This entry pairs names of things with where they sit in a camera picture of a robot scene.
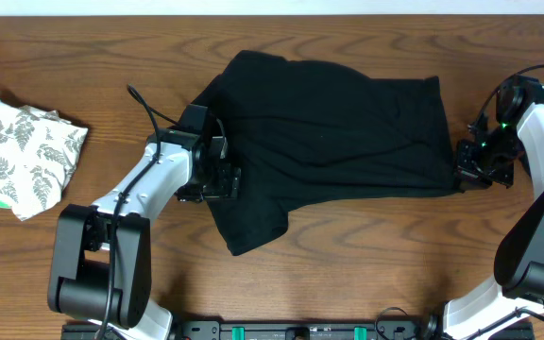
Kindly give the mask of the black t-shirt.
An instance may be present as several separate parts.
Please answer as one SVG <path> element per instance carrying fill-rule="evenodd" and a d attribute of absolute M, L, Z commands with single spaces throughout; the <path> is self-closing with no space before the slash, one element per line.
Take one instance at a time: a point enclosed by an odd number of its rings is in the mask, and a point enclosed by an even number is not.
<path fill-rule="evenodd" d="M 234 256 L 281 237 L 307 205 L 457 189 L 435 76 L 372 78 L 244 50 L 195 101 L 222 122 L 241 171 L 238 196 L 209 205 Z"/>

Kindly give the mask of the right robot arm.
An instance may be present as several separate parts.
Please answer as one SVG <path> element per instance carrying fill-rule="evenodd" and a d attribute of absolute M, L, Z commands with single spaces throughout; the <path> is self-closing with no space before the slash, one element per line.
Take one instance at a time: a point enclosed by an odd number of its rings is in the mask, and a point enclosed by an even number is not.
<path fill-rule="evenodd" d="M 526 165 L 534 201 L 502 239 L 493 274 L 468 294 L 444 303 L 421 326 L 421 339 L 531 339 L 520 321 L 544 322 L 544 84 L 524 71 L 498 85 L 497 127 L 484 110 L 456 149 L 454 172 L 464 189 L 509 187 L 514 163 Z"/>

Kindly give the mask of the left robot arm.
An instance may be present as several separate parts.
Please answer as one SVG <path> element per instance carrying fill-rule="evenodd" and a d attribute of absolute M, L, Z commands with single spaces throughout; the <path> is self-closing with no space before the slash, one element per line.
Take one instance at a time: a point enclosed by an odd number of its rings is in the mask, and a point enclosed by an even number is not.
<path fill-rule="evenodd" d="M 176 317 L 151 297 L 151 227 L 171 198 L 235 198 L 241 172 L 224 132 L 162 129 L 106 195 L 59 215 L 49 308 L 72 317 L 64 339 L 180 339 Z"/>

